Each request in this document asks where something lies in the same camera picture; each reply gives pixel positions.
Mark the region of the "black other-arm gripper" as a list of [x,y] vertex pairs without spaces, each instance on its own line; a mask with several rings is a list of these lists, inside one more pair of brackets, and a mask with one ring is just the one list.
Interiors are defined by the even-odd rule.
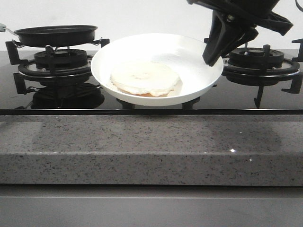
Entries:
[[214,66],[219,57],[226,56],[258,36],[258,31],[252,27],[237,35],[237,26],[228,19],[228,15],[285,35],[293,23],[272,11],[277,3],[277,0],[189,0],[190,5],[197,4],[214,10],[210,34],[202,55],[205,63]]

